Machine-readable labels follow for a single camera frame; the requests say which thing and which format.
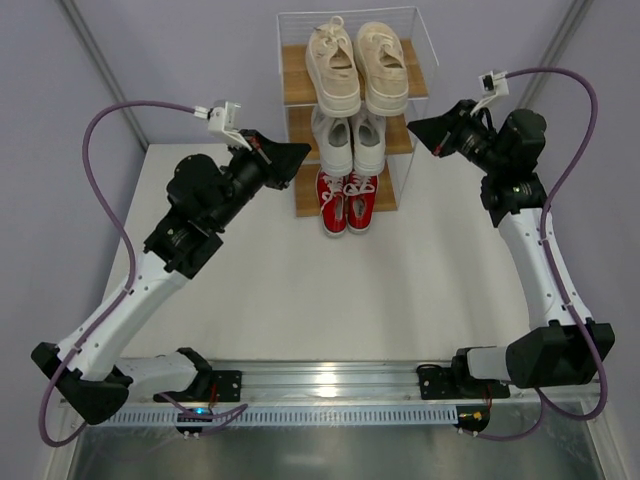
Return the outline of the white sneaker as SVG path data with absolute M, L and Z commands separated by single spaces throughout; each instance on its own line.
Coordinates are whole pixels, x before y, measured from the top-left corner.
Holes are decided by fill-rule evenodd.
M 312 110 L 311 130 L 318 147 L 322 170 L 333 177 L 348 175 L 353 168 L 348 120 L 329 117 L 316 105 Z
M 357 174 L 379 175 L 385 165 L 386 119 L 365 106 L 350 118 L 353 138 L 353 164 Z

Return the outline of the beige sneaker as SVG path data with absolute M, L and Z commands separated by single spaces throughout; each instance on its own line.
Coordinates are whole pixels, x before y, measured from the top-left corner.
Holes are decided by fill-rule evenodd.
M 354 41 L 354 55 L 364 79 L 368 110 L 383 117 L 403 114 L 409 96 L 408 71 L 393 29 L 382 22 L 365 23 Z
M 355 115 L 361 107 L 360 83 L 344 19 L 333 16 L 314 28 L 305 52 L 307 73 L 322 113 L 332 118 Z

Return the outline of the red canvas sneaker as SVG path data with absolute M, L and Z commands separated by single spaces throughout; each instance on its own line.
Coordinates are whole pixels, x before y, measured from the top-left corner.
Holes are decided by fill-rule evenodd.
M 320 170 L 316 177 L 316 195 L 325 234 L 341 236 L 347 228 L 344 186 L 345 176 L 331 176 Z
M 377 191 L 377 176 L 360 175 L 355 171 L 349 175 L 344 194 L 348 204 L 347 227 L 351 233 L 363 234 L 369 229 Z

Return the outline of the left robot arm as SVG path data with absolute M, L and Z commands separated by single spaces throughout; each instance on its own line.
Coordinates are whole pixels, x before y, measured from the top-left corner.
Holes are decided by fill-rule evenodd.
M 166 187 L 170 209 L 145 240 L 129 277 L 71 335 L 32 351 L 34 363 L 87 424 L 105 422 L 129 401 L 208 397 L 214 372 L 193 349 L 142 360 L 124 360 L 121 353 L 220 249 L 226 226 L 241 209 L 263 187 L 287 188 L 311 150 L 256 130 L 240 135 L 246 143 L 230 147 L 225 166 L 205 154 L 176 165 Z

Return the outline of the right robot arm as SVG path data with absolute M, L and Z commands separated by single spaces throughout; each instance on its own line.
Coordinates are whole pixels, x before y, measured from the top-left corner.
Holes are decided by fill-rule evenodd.
M 547 123 L 528 109 L 495 128 L 489 111 L 461 100 L 440 116 L 413 120 L 408 130 L 436 157 L 462 155 L 481 169 L 481 202 L 506 243 L 528 308 L 530 330 L 503 347 L 467 347 L 452 369 L 463 385 L 504 382 L 521 389 L 582 385 L 597 374 L 615 342 L 574 289 L 543 211 L 547 194 L 535 169 Z

